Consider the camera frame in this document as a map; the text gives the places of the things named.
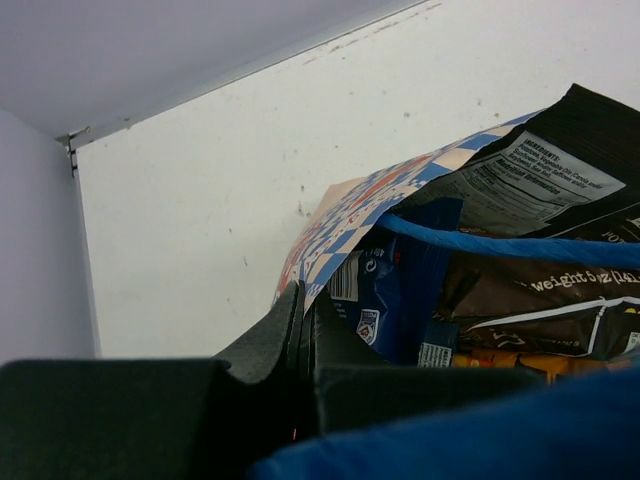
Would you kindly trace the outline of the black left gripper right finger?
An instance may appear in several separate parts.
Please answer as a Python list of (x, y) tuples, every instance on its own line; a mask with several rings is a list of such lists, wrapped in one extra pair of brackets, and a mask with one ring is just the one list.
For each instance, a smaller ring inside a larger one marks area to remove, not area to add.
[(455, 410), (544, 386), (523, 369), (419, 368), (386, 362), (351, 331), (326, 292), (311, 323), (304, 437)]

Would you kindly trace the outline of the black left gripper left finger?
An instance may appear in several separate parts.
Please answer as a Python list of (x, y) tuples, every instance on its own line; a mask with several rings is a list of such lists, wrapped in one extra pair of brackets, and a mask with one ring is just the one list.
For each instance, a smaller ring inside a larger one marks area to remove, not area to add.
[(1, 369), (5, 479), (240, 479), (289, 442), (300, 289), (207, 358), (21, 360)]

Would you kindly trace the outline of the blue white snack packet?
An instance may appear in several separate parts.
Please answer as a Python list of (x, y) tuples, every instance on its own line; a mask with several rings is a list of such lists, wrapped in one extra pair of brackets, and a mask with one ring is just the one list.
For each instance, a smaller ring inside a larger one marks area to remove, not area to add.
[(386, 361), (446, 368), (458, 328), (434, 313), (453, 251), (374, 226), (327, 284), (338, 315)]

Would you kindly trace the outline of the checkered blue paper bag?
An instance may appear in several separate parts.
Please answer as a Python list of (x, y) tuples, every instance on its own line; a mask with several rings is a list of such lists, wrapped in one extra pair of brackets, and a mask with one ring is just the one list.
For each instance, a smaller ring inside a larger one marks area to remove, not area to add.
[[(315, 215), (290, 252), (284, 280), (312, 305), (374, 226), (490, 257), (636, 269), (636, 243), (499, 237), (462, 229), (463, 203), (401, 202), (454, 172), (538, 112), (371, 174)], [(635, 479), (639, 475), (639, 344), (607, 369), (428, 416), (299, 443), (257, 463), (255, 479)]]

